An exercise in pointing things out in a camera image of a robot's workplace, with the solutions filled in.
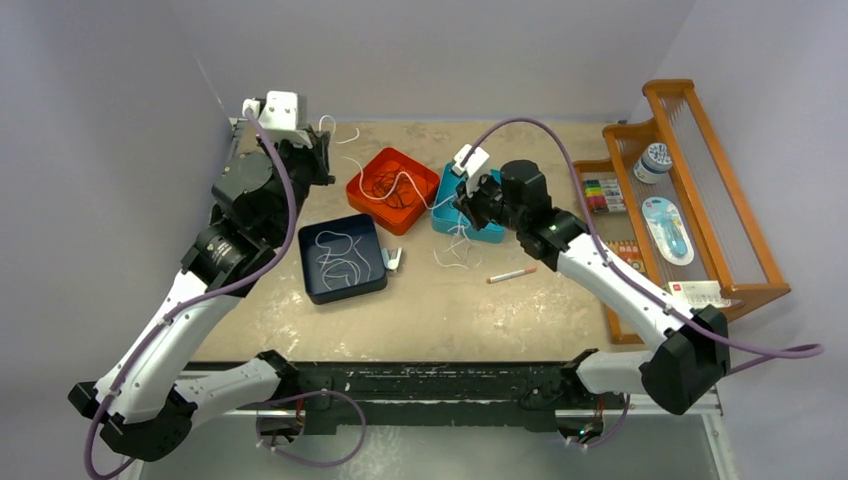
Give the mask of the teal plastic tray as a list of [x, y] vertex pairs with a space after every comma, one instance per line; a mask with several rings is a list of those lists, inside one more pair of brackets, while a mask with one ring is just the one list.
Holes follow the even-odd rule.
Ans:
[[443, 168], [440, 184], [436, 195], [435, 208], [430, 212], [431, 227], [435, 232], [453, 235], [464, 233], [470, 240], [498, 244], [505, 238], [505, 229], [499, 225], [489, 223], [481, 230], [471, 227], [468, 218], [457, 210], [453, 202], [456, 197], [456, 187], [459, 178], [451, 171], [451, 166], [446, 164]]

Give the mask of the dark blue plastic tray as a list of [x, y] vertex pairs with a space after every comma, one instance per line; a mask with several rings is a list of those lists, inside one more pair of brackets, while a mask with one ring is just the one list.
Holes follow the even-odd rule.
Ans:
[[383, 290], [388, 285], [376, 224], [367, 214], [298, 230], [304, 288], [315, 305]]

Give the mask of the white orange marker pen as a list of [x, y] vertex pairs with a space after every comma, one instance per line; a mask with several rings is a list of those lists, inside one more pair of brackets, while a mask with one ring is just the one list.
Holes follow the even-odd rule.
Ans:
[[515, 278], [520, 278], [522, 276], [526, 276], [526, 275], [529, 275], [529, 274], [533, 274], [536, 271], [537, 271], [536, 267], [527, 267], [527, 268], [520, 269], [520, 270], [515, 270], [515, 271], [506, 272], [506, 273], [502, 273], [502, 274], [498, 274], [498, 275], [493, 275], [493, 276], [488, 277], [486, 279], [486, 283], [487, 284], [496, 284], [496, 283], [512, 280], [512, 279], [515, 279]]

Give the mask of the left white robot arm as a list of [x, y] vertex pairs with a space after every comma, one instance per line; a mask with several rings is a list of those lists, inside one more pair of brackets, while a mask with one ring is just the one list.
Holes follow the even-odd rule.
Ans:
[[297, 370], [275, 351], [180, 379], [214, 327], [288, 253], [311, 188], [334, 182], [329, 132], [259, 130], [257, 140], [259, 149], [231, 157], [214, 183], [209, 223], [139, 337], [103, 377], [69, 392], [89, 422], [86, 461], [96, 442], [129, 462], [157, 461], [212, 418], [260, 402], [284, 409], [297, 399]]

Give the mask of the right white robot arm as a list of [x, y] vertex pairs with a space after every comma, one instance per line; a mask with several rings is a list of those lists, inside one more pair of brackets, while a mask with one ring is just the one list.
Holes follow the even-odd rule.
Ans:
[[573, 361], [561, 392], [576, 407], [599, 394], [644, 394], [681, 415], [730, 370], [727, 320], [713, 306], [696, 309], [633, 269], [574, 214], [553, 205], [536, 163], [506, 163], [499, 177], [484, 165], [453, 161], [454, 206], [479, 230], [496, 224], [515, 232], [531, 258], [591, 292], [647, 346], [638, 352], [590, 352]]

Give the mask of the orange plastic tray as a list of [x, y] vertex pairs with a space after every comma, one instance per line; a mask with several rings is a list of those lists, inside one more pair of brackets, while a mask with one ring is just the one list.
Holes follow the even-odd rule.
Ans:
[[389, 233], [406, 234], [435, 205], [440, 176], [431, 168], [392, 148], [382, 149], [347, 182], [347, 201]]

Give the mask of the small white stapler remover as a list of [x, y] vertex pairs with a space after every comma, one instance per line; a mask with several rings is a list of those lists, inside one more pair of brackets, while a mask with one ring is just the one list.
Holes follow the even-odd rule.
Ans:
[[382, 247], [381, 256], [384, 268], [391, 273], [396, 273], [400, 267], [402, 253], [402, 248], [389, 249], [386, 247]]

